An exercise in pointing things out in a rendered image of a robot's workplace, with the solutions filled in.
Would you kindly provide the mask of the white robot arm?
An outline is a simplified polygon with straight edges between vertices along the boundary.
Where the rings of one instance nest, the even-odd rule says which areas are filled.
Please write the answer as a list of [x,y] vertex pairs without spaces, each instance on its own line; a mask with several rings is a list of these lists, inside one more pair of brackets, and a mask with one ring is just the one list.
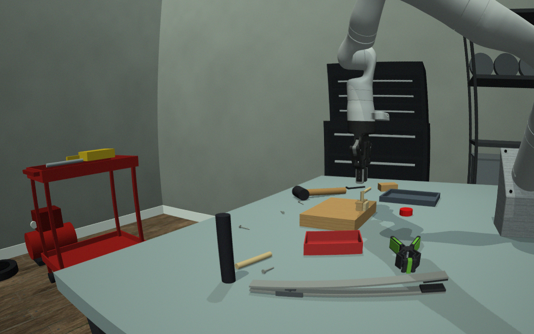
[[[349,79],[347,120],[390,120],[389,113],[375,111],[375,43],[386,0],[356,0],[348,33],[337,59],[347,70],[363,70]],[[534,69],[534,25],[496,0],[401,0],[439,20],[479,46],[510,53]],[[514,183],[534,192],[534,102],[511,171]]]

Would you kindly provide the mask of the black cylinder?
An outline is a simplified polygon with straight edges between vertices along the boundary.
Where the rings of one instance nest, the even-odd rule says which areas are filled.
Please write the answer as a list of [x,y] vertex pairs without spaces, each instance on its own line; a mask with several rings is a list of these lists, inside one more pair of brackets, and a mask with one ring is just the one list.
[[231,214],[215,214],[215,228],[217,233],[218,253],[221,280],[225,284],[232,284],[236,281]]

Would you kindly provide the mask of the black mallet with wooden handle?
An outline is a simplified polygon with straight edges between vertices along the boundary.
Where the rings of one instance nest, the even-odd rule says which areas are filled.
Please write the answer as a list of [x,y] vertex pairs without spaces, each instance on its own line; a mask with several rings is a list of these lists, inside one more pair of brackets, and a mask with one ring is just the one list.
[[292,194],[302,201],[307,200],[309,196],[336,195],[345,194],[346,192],[347,189],[345,187],[305,189],[297,185],[292,189]]

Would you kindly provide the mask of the light brown wooden board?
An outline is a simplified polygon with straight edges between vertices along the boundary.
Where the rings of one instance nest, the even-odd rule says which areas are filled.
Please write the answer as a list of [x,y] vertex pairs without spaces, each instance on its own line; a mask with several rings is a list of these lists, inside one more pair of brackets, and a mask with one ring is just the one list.
[[362,211],[356,210],[359,199],[331,197],[299,214],[299,226],[331,231],[358,230],[375,214],[377,201],[363,203]]

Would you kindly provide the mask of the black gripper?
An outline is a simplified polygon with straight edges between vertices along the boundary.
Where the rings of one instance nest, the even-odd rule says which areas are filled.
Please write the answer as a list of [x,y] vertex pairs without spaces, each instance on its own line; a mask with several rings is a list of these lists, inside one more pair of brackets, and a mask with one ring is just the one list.
[[[376,132],[375,121],[347,120],[347,131],[354,134],[352,145],[349,146],[352,166],[355,167],[355,183],[363,184],[368,180],[368,166],[371,163],[373,143],[369,135]],[[359,162],[358,162],[359,161]]]

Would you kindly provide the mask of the red open tray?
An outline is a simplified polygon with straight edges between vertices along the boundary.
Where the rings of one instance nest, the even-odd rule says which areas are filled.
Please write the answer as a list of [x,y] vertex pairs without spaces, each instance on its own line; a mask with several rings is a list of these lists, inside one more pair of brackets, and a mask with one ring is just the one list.
[[353,255],[363,253],[360,230],[306,231],[304,256]]

